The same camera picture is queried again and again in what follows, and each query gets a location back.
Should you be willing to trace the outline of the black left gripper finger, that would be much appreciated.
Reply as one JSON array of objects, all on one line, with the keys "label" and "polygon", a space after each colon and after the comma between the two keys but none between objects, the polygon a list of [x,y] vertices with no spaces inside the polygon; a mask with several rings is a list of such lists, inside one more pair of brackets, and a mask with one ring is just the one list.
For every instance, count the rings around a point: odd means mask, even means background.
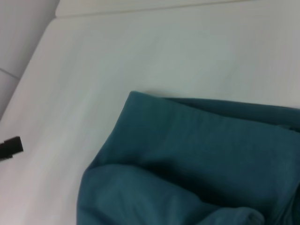
[{"label": "black left gripper finger", "polygon": [[21,152],[23,152],[23,145],[19,136],[0,143],[0,161],[10,159]]}]

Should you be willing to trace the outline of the teal blue printed T-shirt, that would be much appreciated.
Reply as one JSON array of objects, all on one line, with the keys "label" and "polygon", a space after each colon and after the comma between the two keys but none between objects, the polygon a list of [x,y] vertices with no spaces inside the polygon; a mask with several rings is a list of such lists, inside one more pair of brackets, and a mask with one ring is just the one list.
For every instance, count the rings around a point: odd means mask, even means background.
[{"label": "teal blue printed T-shirt", "polygon": [[300,109],[132,91],[76,225],[300,225]]}]

